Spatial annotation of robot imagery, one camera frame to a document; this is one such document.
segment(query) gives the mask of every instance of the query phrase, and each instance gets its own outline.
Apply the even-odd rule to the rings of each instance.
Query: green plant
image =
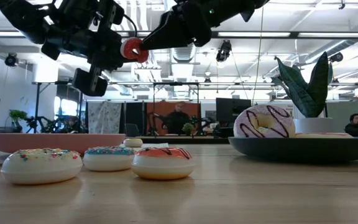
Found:
[[[186,134],[191,134],[191,132],[195,129],[192,124],[186,123],[185,125],[183,125],[183,128],[181,130],[184,131]]]
[[[27,118],[27,113],[19,110],[10,110],[9,116],[12,118],[13,122],[18,122]]]
[[[311,72],[309,83],[305,82],[297,66],[289,67],[279,58],[276,59],[282,81],[273,77],[273,83],[284,88],[285,93],[305,117],[317,118],[324,110],[328,84],[333,79],[333,68],[328,64],[327,52],[318,59]]]

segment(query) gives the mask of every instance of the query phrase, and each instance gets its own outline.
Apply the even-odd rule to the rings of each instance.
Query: donut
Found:
[[[85,151],[84,166],[92,171],[119,171],[131,168],[135,151],[129,147],[94,147]]]
[[[141,139],[125,139],[125,147],[142,147],[143,141]]]
[[[295,124],[282,108],[255,105],[244,110],[234,122],[234,136],[246,138],[293,138]]]
[[[80,154],[75,151],[26,149],[6,158],[1,174],[13,184],[51,184],[74,178],[81,167]]]
[[[346,133],[296,133],[296,138],[353,138]]]
[[[190,153],[177,147],[147,147],[135,153],[132,171],[152,180],[173,180],[187,177],[194,171]]]
[[[149,51],[140,49],[142,43],[143,41],[136,37],[126,39],[120,48],[121,55],[129,60],[136,59],[139,63],[147,61],[147,59],[149,59]]]

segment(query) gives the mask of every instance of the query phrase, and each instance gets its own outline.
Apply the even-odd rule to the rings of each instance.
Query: dark gray plate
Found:
[[[358,160],[358,138],[229,138],[237,151],[259,159],[287,162]]]

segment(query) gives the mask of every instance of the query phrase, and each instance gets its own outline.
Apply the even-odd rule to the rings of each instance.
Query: blue sprinkles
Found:
[[[132,156],[135,154],[133,148],[122,146],[106,146],[94,147],[85,151],[88,155],[127,155]]]

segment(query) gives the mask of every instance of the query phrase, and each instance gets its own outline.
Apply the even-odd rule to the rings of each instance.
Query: window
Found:
[[[59,96],[55,96],[55,104],[54,104],[54,112],[55,112],[55,117],[53,117],[54,119],[57,119],[57,116],[56,114],[59,114],[59,111],[60,111],[60,103],[61,103],[61,100],[60,100],[60,97]]]
[[[77,115],[78,103],[72,100],[62,99],[62,115]]]

